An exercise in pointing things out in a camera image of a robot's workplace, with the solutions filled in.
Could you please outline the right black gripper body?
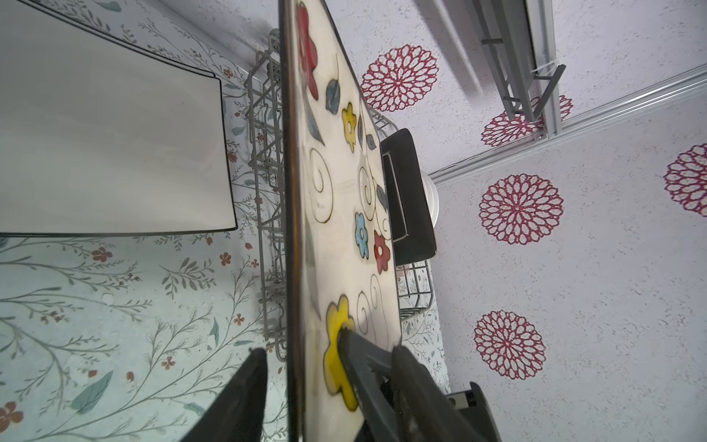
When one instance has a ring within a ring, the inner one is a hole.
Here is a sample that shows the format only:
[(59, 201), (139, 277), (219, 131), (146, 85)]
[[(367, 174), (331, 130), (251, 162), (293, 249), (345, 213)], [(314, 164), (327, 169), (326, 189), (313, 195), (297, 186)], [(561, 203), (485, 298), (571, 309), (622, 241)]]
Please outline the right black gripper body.
[[(471, 386), (469, 390), (447, 394), (446, 399), (487, 441), (502, 441), (481, 387), (474, 382), (469, 386)], [(380, 389), (388, 403), (392, 405), (393, 391), (390, 381), (383, 382)], [(375, 441), (366, 422), (359, 430), (355, 441)]]

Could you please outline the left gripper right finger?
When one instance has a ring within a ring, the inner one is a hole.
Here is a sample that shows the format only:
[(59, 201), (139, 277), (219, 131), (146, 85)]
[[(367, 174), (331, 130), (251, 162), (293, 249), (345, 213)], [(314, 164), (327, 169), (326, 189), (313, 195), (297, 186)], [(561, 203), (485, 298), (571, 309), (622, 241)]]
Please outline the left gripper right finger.
[(393, 407), (401, 441), (484, 441), (410, 350), (392, 350)]

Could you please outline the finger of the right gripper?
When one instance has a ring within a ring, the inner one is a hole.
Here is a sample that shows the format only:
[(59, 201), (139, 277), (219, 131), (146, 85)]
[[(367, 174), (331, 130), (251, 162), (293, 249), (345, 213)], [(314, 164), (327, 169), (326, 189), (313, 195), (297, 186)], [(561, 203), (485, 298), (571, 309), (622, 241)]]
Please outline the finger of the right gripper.
[(402, 382), (405, 348), (387, 351), (355, 331), (339, 333), (338, 352), (373, 441), (409, 438), (409, 402)]

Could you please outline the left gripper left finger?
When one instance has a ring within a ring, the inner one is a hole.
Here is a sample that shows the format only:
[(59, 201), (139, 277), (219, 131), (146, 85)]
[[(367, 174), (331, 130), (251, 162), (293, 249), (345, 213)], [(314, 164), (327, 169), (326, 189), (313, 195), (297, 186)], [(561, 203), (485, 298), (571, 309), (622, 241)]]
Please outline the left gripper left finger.
[(253, 349), (182, 442), (260, 441), (267, 385), (267, 353)]

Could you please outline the black square plate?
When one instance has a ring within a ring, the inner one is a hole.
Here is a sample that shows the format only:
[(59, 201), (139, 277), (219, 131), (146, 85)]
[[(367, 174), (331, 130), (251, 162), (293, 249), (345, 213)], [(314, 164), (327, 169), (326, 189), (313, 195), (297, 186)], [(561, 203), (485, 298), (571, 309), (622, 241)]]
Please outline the black square plate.
[(385, 138), (380, 147), (395, 263), (403, 266), (428, 260), (436, 255), (436, 236), (414, 138), (403, 128)]
[(352, 441), (365, 418), (338, 338), (401, 342), (383, 158), (327, 4), (283, 1), (279, 20), (289, 436)]

